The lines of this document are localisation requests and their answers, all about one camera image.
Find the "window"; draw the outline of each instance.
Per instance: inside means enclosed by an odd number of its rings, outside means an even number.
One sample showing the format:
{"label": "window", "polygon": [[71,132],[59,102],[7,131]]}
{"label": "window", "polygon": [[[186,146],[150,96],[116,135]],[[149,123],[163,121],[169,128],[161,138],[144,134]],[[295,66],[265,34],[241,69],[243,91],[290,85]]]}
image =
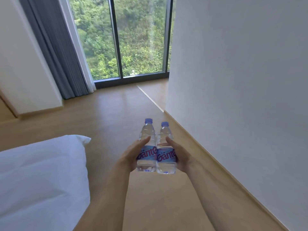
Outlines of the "window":
{"label": "window", "polygon": [[69,0],[96,86],[168,77],[171,1],[175,5],[175,0]]}

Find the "bottle cap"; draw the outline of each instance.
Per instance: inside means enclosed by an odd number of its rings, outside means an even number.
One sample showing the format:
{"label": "bottle cap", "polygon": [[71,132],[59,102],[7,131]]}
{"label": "bottle cap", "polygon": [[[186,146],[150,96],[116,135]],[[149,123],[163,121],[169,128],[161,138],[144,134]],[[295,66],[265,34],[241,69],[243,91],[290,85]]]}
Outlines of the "bottle cap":
{"label": "bottle cap", "polygon": [[169,126],[169,123],[168,123],[168,122],[162,122],[162,123],[161,123],[161,126],[162,126],[162,127],[168,127],[168,126]]}
{"label": "bottle cap", "polygon": [[145,124],[152,124],[153,123],[153,120],[152,118],[146,118],[145,121],[144,121]]}

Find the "dark blue curtain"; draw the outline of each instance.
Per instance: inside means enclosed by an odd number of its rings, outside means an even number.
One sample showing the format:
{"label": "dark blue curtain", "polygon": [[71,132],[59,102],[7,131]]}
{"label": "dark blue curtain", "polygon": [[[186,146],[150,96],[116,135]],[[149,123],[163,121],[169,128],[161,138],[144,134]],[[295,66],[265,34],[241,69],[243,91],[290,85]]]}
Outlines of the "dark blue curtain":
{"label": "dark blue curtain", "polygon": [[89,94],[59,0],[19,0],[64,99]]}

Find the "left hand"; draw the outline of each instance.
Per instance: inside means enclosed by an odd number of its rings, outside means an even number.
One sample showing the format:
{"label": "left hand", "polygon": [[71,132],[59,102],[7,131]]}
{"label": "left hand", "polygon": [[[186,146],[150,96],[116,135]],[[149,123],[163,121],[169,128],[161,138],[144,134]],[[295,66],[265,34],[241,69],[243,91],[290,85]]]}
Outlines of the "left hand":
{"label": "left hand", "polygon": [[137,167],[137,156],[139,155],[141,148],[150,141],[151,137],[148,136],[144,140],[136,140],[130,145],[122,154],[120,160],[129,164],[130,171],[133,171]]}

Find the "bottle base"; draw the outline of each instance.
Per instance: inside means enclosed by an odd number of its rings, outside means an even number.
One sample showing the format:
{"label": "bottle base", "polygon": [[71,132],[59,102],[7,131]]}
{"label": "bottle base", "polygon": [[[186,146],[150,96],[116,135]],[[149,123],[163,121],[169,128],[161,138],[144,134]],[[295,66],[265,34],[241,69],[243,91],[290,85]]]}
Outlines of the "bottle base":
{"label": "bottle base", "polygon": [[139,172],[155,172],[156,160],[138,160],[136,169]]}
{"label": "bottle base", "polygon": [[157,163],[156,172],[159,174],[175,174],[176,163]]}

